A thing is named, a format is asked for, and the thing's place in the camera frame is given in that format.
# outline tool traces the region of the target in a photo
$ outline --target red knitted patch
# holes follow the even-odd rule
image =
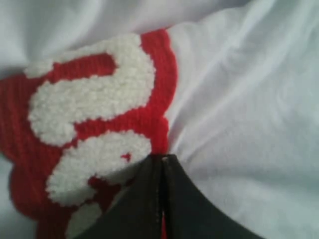
[[[130,110],[112,120],[87,120],[74,125],[76,137],[62,147],[42,143],[27,119],[29,100],[44,81],[76,80],[92,75],[112,75],[116,64],[108,54],[96,54],[54,63],[53,70],[40,78],[27,79],[24,74],[0,81],[0,151],[15,163],[11,173],[11,198],[16,208],[38,221],[38,239],[64,239],[73,212],[79,207],[62,207],[53,203],[46,192],[46,181],[59,162],[63,150],[109,131],[133,130],[151,140],[152,153],[166,153],[168,123],[164,113],[174,96],[177,69],[165,30],[141,36],[143,50],[156,68],[155,85],[144,107]],[[123,157],[130,163],[131,155]],[[86,203],[99,203],[106,211],[120,185],[109,185],[97,178],[88,180],[97,193]]]

